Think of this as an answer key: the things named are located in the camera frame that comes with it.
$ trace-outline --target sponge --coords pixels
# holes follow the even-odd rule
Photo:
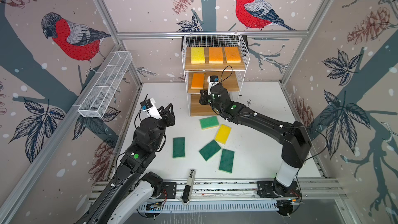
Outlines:
[[[232,173],[232,167],[234,165],[234,155],[235,155],[235,152],[226,150],[226,149],[222,149],[221,161],[220,161],[220,166],[218,167],[218,169],[223,172]]]
[[[185,157],[185,138],[173,138],[173,158]]]
[[[201,63],[206,63],[205,48],[191,47],[191,64],[201,64]]]
[[[201,118],[201,119],[199,119],[199,122],[200,122],[200,126],[202,127],[202,130],[212,128],[212,127],[218,127],[218,125],[219,125],[217,116]]]
[[[230,132],[231,132],[231,127],[227,127],[226,125],[222,124],[214,140],[219,143],[225,144]]]
[[[192,76],[192,89],[203,89],[203,82],[205,81],[204,73],[193,73]]]
[[[237,47],[225,47],[224,50],[227,63],[240,63],[239,49]]]
[[[208,143],[207,145],[205,145],[205,147],[203,147],[199,151],[199,153],[207,161],[211,157],[213,157],[219,150],[221,150],[221,147],[218,145],[218,143],[215,140],[213,140],[210,143]]]
[[[209,47],[209,63],[223,64],[222,47]]]

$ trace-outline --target bird illustration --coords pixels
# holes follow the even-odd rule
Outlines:
[[[267,25],[279,25],[288,30],[295,30],[285,24],[272,5],[265,0],[236,0],[236,17],[248,28],[262,30]]]
[[[44,36],[46,38],[52,37],[54,42],[70,58],[90,62],[90,69],[86,71],[86,75],[90,71],[95,72],[91,68],[91,59],[97,53],[100,53],[102,41],[111,36],[103,31],[94,30],[85,24],[70,22],[53,12],[43,17],[41,27]]]

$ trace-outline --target red breast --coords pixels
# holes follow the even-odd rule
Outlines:
[[[271,22],[252,16],[245,9],[244,5],[253,1],[254,0],[236,0],[236,17],[247,28],[264,28],[264,26],[269,25]]]
[[[79,61],[88,61],[98,53],[100,49],[99,40],[84,46],[77,46],[67,42],[67,38],[70,35],[70,28],[65,19],[59,20],[55,27],[58,37],[52,39],[70,58]]]

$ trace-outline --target wooden shelf board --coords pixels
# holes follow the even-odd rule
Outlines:
[[[185,59],[185,71],[222,71],[226,66],[231,65],[233,70],[246,70],[245,63],[240,55],[240,63],[227,63],[225,58],[224,48],[222,49],[222,56],[224,57],[223,64],[210,64],[209,63],[209,48],[205,47],[205,64],[191,64],[191,47],[187,47],[186,59]],[[227,67],[225,71],[231,71],[231,67]]]
[[[216,115],[209,105],[199,103],[200,94],[191,95],[191,116],[213,116]]]
[[[188,75],[188,94],[200,94],[201,89],[192,89],[192,78],[193,78],[193,73],[200,73],[198,72],[189,72]],[[203,72],[205,74],[205,80],[203,82],[203,89],[208,90],[209,89],[209,83],[207,83],[207,77],[211,75],[217,75],[219,79],[221,79],[221,73],[222,71],[207,71]],[[228,77],[228,75],[231,74],[231,71],[226,71],[224,72],[223,76],[224,78]],[[238,85],[238,79],[236,78],[236,73],[232,72],[232,75],[224,80],[222,82],[222,86],[228,90],[229,93],[234,93],[234,92],[239,92],[239,85]]]

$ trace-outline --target bird head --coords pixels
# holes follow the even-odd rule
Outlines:
[[[47,15],[43,17],[41,20],[41,27],[43,29],[44,36],[46,38],[48,37],[53,37],[57,38],[57,29],[55,25],[59,20],[61,20],[62,17],[58,15],[57,13],[50,12]]]

